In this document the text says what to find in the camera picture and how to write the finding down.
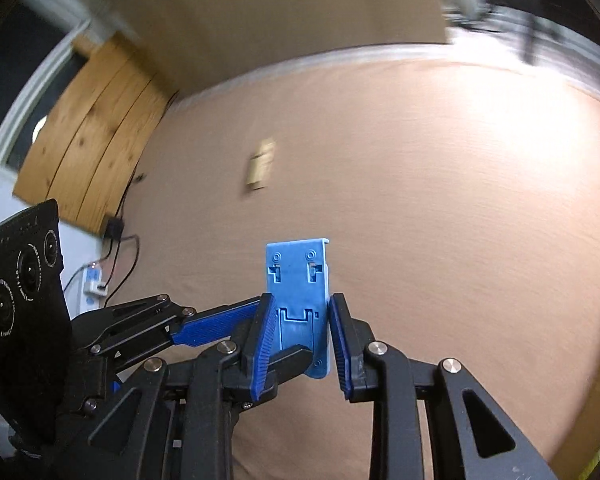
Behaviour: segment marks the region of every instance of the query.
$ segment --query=wooden panel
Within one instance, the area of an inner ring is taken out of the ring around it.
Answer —
[[[113,77],[78,128],[47,198],[58,200],[60,218],[74,222],[107,146],[152,75],[133,56]]]
[[[78,226],[96,233],[104,215],[116,213],[133,168],[167,102],[168,97],[153,83],[142,91],[111,139],[93,175],[76,220]]]
[[[13,189],[15,196],[29,203],[46,198],[80,124],[131,54],[128,42],[115,36],[82,67],[49,113],[29,150]]]
[[[560,480],[578,480],[600,447],[600,383],[591,387],[570,434],[550,462]]]
[[[107,0],[185,94],[338,48],[444,43],[440,0]]]

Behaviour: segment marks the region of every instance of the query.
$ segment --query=camera lens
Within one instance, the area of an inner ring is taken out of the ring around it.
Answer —
[[[30,300],[30,295],[40,288],[40,260],[38,259],[38,252],[32,245],[20,251],[18,257],[18,283],[27,300]]]
[[[46,264],[49,267],[53,267],[58,257],[58,240],[56,240],[56,233],[53,231],[49,231],[45,236],[44,253]]]
[[[11,289],[0,280],[0,335],[9,335],[13,328],[14,305]]]

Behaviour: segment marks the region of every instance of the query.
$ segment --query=wooden board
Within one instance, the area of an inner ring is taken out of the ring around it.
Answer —
[[[58,201],[62,219],[77,219],[100,159],[152,75],[142,69],[138,56],[132,56],[88,111],[46,196]]]
[[[600,366],[582,410],[553,456],[550,466],[560,480],[578,480],[600,448]]]
[[[104,216],[115,215],[126,184],[167,102],[168,97],[153,83],[142,91],[111,139],[93,175],[76,225],[97,233]]]
[[[46,199],[67,148],[87,113],[133,51],[115,36],[98,49],[69,83],[22,165],[13,194],[25,202]]]

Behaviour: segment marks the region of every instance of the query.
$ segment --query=beige wall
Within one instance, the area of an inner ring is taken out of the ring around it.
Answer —
[[[459,358],[551,457],[600,357],[600,101],[536,74],[319,67],[170,110],[126,202],[142,253],[117,299],[238,301],[264,290],[267,242],[328,237],[354,316]],[[266,137],[272,179],[245,192]],[[366,478],[370,421],[335,373],[294,380],[242,416],[237,478]]]
[[[443,43],[440,0],[107,0],[183,94],[293,57]]]

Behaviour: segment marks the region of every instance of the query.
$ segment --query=blue 3d printed bracket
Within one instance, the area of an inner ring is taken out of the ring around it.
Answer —
[[[314,361],[305,372],[314,379],[329,373],[329,272],[326,238],[267,244],[267,292],[276,300],[271,354],[301,344]]]

